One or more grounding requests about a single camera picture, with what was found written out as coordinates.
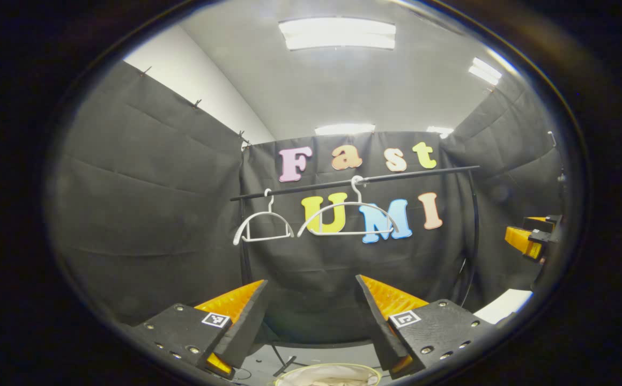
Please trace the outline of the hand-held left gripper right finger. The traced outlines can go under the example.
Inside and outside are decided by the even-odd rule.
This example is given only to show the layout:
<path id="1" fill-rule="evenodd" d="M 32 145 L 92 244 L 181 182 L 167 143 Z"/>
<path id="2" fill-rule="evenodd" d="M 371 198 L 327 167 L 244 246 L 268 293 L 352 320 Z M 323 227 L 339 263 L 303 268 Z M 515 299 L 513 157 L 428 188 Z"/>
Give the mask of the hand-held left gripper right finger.
<path id="1" fill-rule="evenodd" d="M 424 301 L 363 274 L 356 276 L 356 301 L 380 366 L 393 379 L 443 374 L 495 331 L 451 300 Z"/>

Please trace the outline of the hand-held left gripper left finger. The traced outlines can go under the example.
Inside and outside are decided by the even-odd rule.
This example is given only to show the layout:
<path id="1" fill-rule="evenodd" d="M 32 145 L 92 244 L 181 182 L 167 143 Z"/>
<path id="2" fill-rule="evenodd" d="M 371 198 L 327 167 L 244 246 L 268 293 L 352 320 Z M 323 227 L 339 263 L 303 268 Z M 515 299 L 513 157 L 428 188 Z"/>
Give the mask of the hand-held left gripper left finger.
<path id="1" fill-rule="evenodd" d="M 269 305 L 260 279 L 197 306 L 176 303 L 128 327 L 134 340 L 191 369 L 231 380 L 255 342 Z"/>

